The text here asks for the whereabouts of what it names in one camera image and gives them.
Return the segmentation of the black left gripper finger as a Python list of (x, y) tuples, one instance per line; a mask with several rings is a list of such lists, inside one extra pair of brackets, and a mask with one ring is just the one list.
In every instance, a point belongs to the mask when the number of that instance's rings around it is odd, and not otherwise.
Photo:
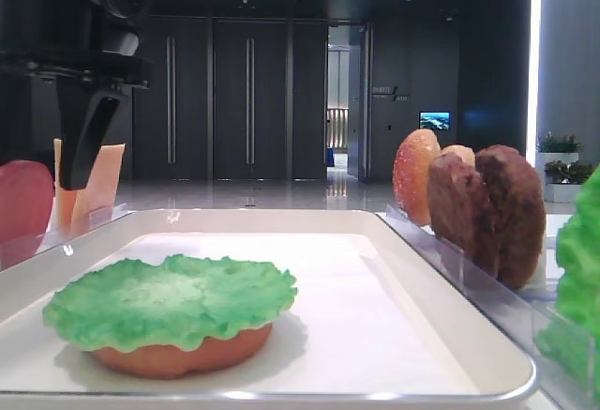
[(62, 153), (59, 181), (66, 190), (87, 186), (102, 141), (126, 95), (112, 81), (56, 80)]

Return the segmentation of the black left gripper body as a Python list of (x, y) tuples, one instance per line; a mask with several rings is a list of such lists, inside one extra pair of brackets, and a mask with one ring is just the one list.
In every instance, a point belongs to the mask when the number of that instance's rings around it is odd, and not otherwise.
[(75, 79), (148, 89), (152, 63), (135, 55), (96, 51), (2, 51), (1, 93), (31, 77), (46, 81)]

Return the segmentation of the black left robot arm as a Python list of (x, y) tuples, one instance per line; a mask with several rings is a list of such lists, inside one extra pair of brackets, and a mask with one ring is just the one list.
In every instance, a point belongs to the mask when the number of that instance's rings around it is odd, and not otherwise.
[(1, 0), (1, 69), (55, 84), (59, 181), (86, 187), (127, 90), (147, 89), (151, 64), (136, 56), (151, 0)]

